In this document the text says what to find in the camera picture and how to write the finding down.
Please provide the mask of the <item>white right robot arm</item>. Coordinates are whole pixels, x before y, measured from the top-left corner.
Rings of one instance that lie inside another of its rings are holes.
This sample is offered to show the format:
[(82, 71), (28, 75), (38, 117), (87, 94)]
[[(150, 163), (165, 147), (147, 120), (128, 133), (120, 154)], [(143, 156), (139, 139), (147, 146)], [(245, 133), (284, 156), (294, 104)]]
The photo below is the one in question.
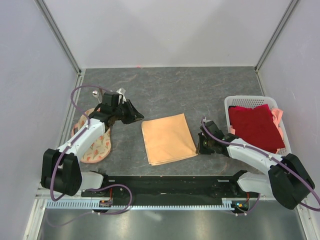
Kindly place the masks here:
[(199, 155), (221, 154), (261, 172), (240, 173), (229, 184), (229, 191), (233, 196), (240, 197), (245, 192), (271, 196), (290, 210), (302, 205), (309, 194), (317, 201), (320, 199), (315, 192), (313, 180), (296, 155), (288, 153), (283, 156), (265, 151), (234, 134), (224, 134), (214, 121), (205, 118), (201, 119), (200, 130), (197, 146)]

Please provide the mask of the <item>peach cloth napkin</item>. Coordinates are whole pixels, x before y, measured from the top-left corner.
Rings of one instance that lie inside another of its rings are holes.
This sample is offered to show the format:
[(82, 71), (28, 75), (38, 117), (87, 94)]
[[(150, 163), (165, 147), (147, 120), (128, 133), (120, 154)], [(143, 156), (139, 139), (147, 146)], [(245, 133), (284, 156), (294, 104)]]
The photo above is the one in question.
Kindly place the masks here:
[(195, 157), (196, 146), (183, 113), (146, 120), (141, 130), (148, 163), (158, 166)]

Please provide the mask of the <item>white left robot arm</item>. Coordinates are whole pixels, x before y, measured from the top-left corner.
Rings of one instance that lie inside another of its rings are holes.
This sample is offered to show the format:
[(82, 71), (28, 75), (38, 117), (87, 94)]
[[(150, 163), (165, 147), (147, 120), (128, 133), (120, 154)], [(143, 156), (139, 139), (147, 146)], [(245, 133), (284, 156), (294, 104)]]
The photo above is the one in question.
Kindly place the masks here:
[(144, 119), (125, 98), (123, 88), (106, 91), (102, 102), (96, 106), (84, 125), (67, 142), (57, 149), (47, 149), (43, 154), (41, 181), (43, 188), (62, 195), (74, 196), (78, 191), (92, 189), (99, 197), (106, 196), (110, 185), (101, 173), (80, 169), (81, 158), (99, 137), (109, 132), (116, 121), (125, 125)]

